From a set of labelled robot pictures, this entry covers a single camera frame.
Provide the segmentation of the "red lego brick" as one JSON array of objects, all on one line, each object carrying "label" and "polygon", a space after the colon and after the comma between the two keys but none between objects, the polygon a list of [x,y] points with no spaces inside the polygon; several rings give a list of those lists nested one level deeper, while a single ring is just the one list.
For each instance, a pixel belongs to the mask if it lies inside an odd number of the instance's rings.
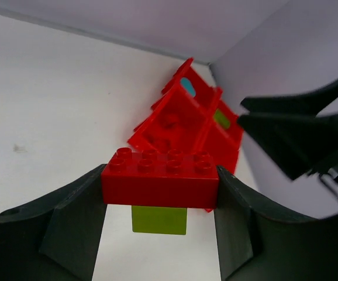
[{"label": "red lego brick", "polygon": [[214,209],[219,176],[204,150],[160,153],[119,148],[101,174],[104,203]]}]

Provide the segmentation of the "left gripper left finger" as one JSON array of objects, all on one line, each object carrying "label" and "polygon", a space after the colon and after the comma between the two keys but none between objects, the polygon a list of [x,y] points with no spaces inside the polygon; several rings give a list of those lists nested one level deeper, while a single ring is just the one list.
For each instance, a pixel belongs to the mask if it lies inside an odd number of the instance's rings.
[{"label": "left gripper left finger", "polygon": [[0,213],[0,280],[92,280],[106,214],[104,167]]}]

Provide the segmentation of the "large blue lego brick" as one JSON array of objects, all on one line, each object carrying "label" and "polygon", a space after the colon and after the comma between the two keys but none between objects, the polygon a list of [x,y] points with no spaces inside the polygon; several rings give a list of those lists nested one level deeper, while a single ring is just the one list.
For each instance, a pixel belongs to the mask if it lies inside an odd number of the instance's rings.
[{"label": "large blue lego brick", "polygon": [[191,81],[186,78],[183,77],[180,79],[180,84],[182,86],[182,88],[192,97],[196,96],[196,90],[194,89],[194,86],[192,85]]}]

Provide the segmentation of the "green lego brick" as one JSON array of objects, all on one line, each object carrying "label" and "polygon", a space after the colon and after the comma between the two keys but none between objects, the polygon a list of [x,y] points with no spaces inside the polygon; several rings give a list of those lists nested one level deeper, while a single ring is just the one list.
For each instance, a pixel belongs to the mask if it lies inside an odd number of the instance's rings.
[{"label": "green lego brick", "polygon": [[187,209],[132,206],[132,231],[185,235],[187,233]]},{"label": "green lego brick", "polygon": [[228,130],[230,128],[230,120],[220,109],[217,109],[215,111],[213,115],[213,120],[218,123],[224,130]]}]

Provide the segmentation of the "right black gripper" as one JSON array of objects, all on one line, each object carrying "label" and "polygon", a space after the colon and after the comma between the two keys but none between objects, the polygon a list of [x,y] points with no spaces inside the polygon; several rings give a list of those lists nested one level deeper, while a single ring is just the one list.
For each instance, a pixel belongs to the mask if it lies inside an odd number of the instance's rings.
[{"label": "right black gripper", "polygon": [[254,114],[237,123],[291,180],[316,173],[338,184],[338,113],[311,116],[337,98],[338,78],[302,94],[246,97],[240,105]]}]

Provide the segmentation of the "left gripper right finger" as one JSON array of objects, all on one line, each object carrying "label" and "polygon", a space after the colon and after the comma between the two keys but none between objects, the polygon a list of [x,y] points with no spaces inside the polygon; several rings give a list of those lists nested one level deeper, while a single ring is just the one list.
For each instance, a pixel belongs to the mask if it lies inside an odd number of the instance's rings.
[{"label": "left gripper right finger", "polygon": [[272,201],[218,166],[214,211],[222,280],[338,280],[338,214]]}]

